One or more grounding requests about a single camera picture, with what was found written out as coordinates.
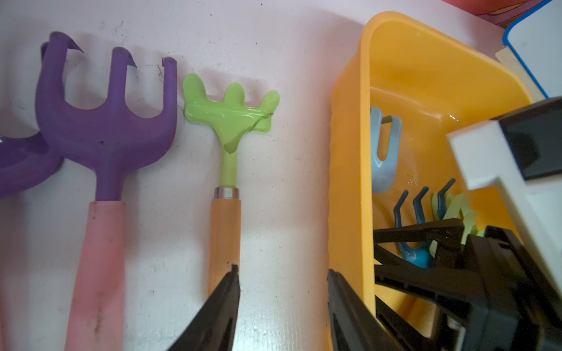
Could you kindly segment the teal fork yellow handle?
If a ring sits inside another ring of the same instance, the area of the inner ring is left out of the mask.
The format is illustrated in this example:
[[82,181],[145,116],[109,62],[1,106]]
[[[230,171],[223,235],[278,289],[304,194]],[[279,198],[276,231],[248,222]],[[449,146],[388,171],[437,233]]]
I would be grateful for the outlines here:
[[[434,218],[437,221],[443,220],[445,218],[446,210],[447,210],[446,193],[455,184],[455,182],[456,180],[454,178],[451,178],[449,182],[436,194],[437,205],[435,206],[436,214],[434,215]],[[428,187],[423,187],[420,193],[414,198],[413,201],[414,212],[417,218],[418,225],[424,225],[425,223],[424,210],[421,201],[428,191],[429,191]],[[396,228],[402,227],[400,210],[407,197],[408,197],[408,190],[404,190],[394,207],[393,213],[395,217]],[[424,236],[422,236],[420,233],[416,233],[414,237],[411,238],[408,237],[408,240],[411,240],[412,242],[415,241],[421,242],[421,244],[417,248],[410,247],[405,241],[400,241],[397,243],[397,245],[400,249],[402,257],[406,261],[408,261],[409,263],[413,263],[415,266],[418,266],[420,268],[428,269],[433,267],[436,262],[437,250],[435,250],[434,255],[431,255],[430,247],[433,241],[431,240],[422,241],[423,238]]]

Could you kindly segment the purple garden fork pink handle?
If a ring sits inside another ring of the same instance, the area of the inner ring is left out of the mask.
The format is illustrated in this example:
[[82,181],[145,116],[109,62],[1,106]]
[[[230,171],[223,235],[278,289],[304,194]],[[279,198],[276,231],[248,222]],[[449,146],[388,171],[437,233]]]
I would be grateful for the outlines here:
[[41,132],[30,137],[1,136],[1,198],[44,182],[61,167],[64,157],[51,148]]

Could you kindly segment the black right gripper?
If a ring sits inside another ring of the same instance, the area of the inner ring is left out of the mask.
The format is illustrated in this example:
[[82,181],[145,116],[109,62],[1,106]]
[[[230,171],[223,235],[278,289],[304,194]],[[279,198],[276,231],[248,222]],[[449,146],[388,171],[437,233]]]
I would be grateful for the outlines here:
[[[461,244],[459,219],[373,232],[375,282],[434,303],[431,337],[421,335],[382,300],[376,317],[405,350],[560,350],[561,297],[512,231],[489,226]],[[423,269],[385,250],[411,241],[438,243]]]

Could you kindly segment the purple hand rake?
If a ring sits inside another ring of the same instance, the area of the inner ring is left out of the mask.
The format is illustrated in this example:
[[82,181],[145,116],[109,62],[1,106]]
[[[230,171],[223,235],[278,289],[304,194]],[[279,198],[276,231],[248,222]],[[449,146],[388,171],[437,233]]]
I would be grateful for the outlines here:
[[67,325],[66,350],[120,350],[124,331],[127,176],[161,159],[177,131],[177,62],[162,60],[163,109],[153,118],[134,114],[125,101],[131,53],[112,51],[108,95],[94,109],[70,105],[63,73],[71,37],[53,32],[42,45],[35,113],[47,144],[96,176]]

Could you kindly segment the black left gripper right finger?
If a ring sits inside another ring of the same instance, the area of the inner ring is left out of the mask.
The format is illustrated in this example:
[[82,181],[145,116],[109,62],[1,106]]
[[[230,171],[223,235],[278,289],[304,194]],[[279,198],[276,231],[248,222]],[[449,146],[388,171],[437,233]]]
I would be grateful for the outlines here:
[[332,349],[401,350],[380,326],[345,277],[329,270],[329,317]]

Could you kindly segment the green garden fork wooden handle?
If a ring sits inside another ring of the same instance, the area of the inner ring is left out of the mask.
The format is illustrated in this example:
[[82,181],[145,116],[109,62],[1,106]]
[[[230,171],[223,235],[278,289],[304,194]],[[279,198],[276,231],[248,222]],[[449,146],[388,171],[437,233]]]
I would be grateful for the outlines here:
[[465,245],[469,235],[484,237],[485,229],[479,230],[476,225],[477,212],[472,211],[465,193],[452,196],[447,194],[445,197],[446,212],[444,215],[438,213],[438,194],[433,194],[431,199],[433,215],[436,220],[458,218],[462,220],[464,231],[462,233],[461,244]]

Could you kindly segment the green hand rake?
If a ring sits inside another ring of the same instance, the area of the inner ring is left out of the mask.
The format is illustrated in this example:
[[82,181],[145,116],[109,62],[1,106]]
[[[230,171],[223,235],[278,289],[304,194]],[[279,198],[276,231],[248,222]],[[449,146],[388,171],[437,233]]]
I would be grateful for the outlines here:
[[195,73],[183,81],[184,116],[195,124],[210,126],[221,144],[220,181],[211,202],[207,294],[211,295],[233,266],[240,264],[241,200],[237,187],[238,147],[251,132],[267,133],[279,103],[276,91],[268,92],[258,107],[245,105],[241,84],[232,83],[222,101],[207,97],[202,79]]

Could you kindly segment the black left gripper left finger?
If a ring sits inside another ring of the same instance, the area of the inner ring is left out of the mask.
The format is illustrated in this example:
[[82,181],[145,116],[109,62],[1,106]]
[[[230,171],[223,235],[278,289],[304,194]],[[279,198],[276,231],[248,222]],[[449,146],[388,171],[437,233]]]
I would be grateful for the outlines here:
[[233,265],[169,349],[231,350],[237,327],[240,295],[239,267]]

